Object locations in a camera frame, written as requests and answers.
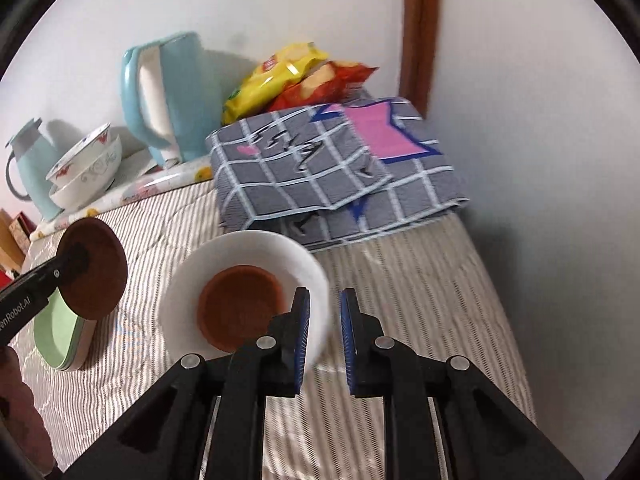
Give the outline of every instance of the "chip bag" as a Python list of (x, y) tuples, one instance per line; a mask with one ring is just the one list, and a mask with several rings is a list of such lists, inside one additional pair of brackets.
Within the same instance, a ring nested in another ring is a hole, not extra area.
[(327, 57), (313, 43), (293, 43), (277, 51), (229, 96), (223, 107), (222, 123), (231, 124), (261, 111), (285, 86), (298, 83)]
[(376, 70), (362, 63), (328, 61), (300, 83), (285, 88), (267, 110), (343, 102)]

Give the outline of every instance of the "green plate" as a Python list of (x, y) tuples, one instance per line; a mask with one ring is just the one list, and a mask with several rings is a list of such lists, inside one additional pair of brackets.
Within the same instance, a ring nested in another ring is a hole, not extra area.
[(36, 348), (52, 368), (65, 370), (74, 360), (84, 319), (77, 316), (62, 299), (59, 290), (33, 321)]

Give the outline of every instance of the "white bowl with red pattern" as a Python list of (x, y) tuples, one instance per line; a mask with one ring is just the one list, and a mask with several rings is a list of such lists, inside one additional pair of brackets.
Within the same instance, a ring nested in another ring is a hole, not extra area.
[(63, 187), (86, 170), (113, 142), (110, 126), (109, 123), (103, 124), (76, 142), (47, 173), (47, 180)]
[(103, 193), (115, 178), (122, 161), (122, 144), (116, 134), (113, 142), (87, 168), (64, 186), (51, 186), (49, 198), (66, 212), (77, 211)]

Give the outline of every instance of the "bed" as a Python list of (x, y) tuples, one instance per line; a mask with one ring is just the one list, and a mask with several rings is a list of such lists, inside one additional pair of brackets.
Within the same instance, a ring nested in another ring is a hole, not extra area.
[[(180, 262), (222, 233), (212, 181), (173, 190), (99, 216), (118, 235), (129, 283), (100, 321), (75, 372), (50, 368), (34, 347), (33, 322), (18, 334), (24, 381), (64, 470), (172, 363), (158, 303)], [(34, 242), (25, 269), (51, 257), (62, 236)], [(418, 354), (468, 356), (531, 420), (529, 386), (509, 323), (459, 217), (449, 212), (411, 229), (315, 253), (338, 311), (356, 288), (364, 312)], [(336, 315), (316, 368), (295, 399), (268, 399), (264, 478), (383, 478), (382, 402), (348, 396)]]

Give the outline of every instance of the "brown round pad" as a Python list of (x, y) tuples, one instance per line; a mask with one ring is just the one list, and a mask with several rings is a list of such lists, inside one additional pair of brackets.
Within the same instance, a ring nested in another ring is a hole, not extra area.
[(116, 308), (127, 285), (127, 257), (118, 237), (102, 220), (82, 218), (62, 235), (56, 254), (79, 243), (89, 266), (70, 283), (60, 285), (68, 307), (84, 319), (98, 320)]
[(282, 286), (273, 274), (238, 265), (217, 273), (204, 286), (196, 323), (213, 346), (235, 352), (247, 339), (266, 334), (271, 318), (286, 311)]

